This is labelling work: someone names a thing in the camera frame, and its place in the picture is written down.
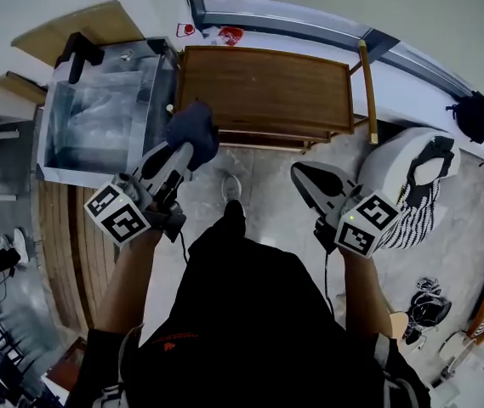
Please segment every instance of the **red object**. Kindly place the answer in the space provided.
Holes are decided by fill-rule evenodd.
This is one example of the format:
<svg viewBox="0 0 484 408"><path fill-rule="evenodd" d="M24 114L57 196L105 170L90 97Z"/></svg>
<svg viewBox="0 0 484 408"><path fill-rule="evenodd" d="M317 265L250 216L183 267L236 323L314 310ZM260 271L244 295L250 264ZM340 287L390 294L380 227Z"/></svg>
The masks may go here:
<svg viewBox="0 0 484 408"><path fill-rule="evenodd" d="M177 31L175 32L176 37L189 37L194 33L194 26L192 24L182 24L177 25Z"/></svg>
<svg viewBox="0 0 484 408"><path fill-rule="evenodd" d="M221 27L219 36L223 38L226 45L235 46L242 39L243 29L237 27Z"/></svg>

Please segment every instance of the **hand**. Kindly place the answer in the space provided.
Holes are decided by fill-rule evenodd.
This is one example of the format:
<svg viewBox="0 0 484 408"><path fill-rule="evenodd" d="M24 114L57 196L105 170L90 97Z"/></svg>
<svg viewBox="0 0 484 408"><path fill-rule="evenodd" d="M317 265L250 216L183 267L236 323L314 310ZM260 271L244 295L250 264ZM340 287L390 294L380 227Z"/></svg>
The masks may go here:
<svg viewBox="0 0 484 408"><path fill-rule="evenodd" d="M138 250L140 252L153 252L158 242L162 238L162 232L158 229L148 229L136 238L132 239L127 247L129 250Z"/></svg>

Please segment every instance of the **blue cloth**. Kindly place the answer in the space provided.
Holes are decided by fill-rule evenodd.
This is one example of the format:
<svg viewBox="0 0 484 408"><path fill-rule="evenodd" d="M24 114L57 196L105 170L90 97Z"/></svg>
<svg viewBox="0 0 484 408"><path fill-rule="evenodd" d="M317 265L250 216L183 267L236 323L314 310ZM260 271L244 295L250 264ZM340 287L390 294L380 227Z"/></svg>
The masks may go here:
<svg viewBox="0 0 484 408"><path fill-rule="evenodd" d="M219 150L219 132L213 125L209 106L194 101L185 110L175 113L166 130L166 142L174 150L184 142L192 144L194 155L189 163L191 171L212 160Z"/></svg>

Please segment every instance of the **white shoe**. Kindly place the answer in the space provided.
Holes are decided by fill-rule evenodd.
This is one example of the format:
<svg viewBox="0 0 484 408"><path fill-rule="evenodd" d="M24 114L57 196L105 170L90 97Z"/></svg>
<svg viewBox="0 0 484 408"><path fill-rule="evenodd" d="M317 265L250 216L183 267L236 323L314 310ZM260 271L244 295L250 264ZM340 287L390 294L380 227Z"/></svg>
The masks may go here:
<svg viewBox="0 0 484 408"><path fill-rule="evenodd" d="M8 251L12 247L13 246L11 245L9 238L6 235L3 235L2 237L0 237L0 249Z"/></svg>
<svg viewBox="0 0 484 408"><path fill-rule="evenodd" d="M227 175L223 178L221 192L225 202L240 199L242 196L242 184L236 175Z"/></svg>
<svg viewBox="0 0 484 408"><path fill-rule="evenodd" d="M28 251L26 250L26 241L20 228L15 228L13 232L13 248L20 255L19 264L28 264Z"/></svg>

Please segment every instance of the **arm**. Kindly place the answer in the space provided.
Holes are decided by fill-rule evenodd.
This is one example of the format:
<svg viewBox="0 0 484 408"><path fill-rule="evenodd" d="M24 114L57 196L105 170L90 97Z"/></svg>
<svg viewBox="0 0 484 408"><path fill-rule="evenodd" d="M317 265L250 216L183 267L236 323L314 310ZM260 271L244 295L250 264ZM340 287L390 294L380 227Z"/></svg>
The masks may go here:
<svg viewBox="0 0 484 408"><path fill-rule="evenodd" d="M391 338L393 330L374 261L345 249L341 253L345 262L347 332L365 339L376 333Z"/></svg>
<svg viewBox="0 0 484 408"><path fill-rule="evenodd" d="M113 278L98 309L95 328L128 334L141 324L153 254L162 232L149 230L121 249Z"/></svg>

